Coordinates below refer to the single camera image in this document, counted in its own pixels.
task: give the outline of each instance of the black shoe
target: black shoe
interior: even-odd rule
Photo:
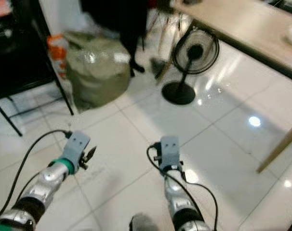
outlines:
[[[130,67],[131,67],[131,69],[137,70],[140,73],[145,72],[145,69],[142,66],[140,66],[139,64],[137,64],[136,62],[130,62]]]

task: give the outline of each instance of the fan stand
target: fan stand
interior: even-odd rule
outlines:
[[[188,75],[192,62],[199,59],[202,55],[203,48],[200,45],[194,45],[188,50],[187,56],[189,61],[181,81],[168,83],[162,89],[162,95],[167,101],[177,105],[186,105],[194,100],[194,89],[185,83],[185,79]]]

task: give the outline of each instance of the plastic bag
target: plastic bag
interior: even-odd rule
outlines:
[[[7,0],[0,0],[0,17],[11,14],[12,8]]]
[[[64,39],[63,35],[49,36],[48,47],[56,72],[62,79],[65,79],[68,42]]]
[[[118,40],[65,32],[67,78],[81,112],[102,106],[125,92],[130,81],[130,56]]]

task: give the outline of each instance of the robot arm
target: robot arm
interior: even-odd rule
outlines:
[[[89,141],[90,138],[82,132],[77,131],[71,135],[63,154],[41,171],[36,184],[26,191],[11,210],[0,216],[0,231],[35,230],[36,224],[66,177],[77,173],[79,167],[87,168],[86,162],[95,151],[93,148],[84,157],[84,149]]]
[[[159,168],[164,176],[165,197],[168,201],[169,212],[176,231],[210,231],[204,222],[196,203],[190,199],[184,189],[168,175],[182,182],[182,162],[179,160],[178,138],[162,137],[157,143]]]

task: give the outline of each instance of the black fan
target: black fan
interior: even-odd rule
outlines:
[[[166,84],[163,97],[174,104],[185,105],[195,98],[192,87],[185,83],[188,74],[198,74],[209,69],[219,55],[219,41],[210,32],[193,29],[186,33],[173,51],[174,65],[183,73],[181,81]]]

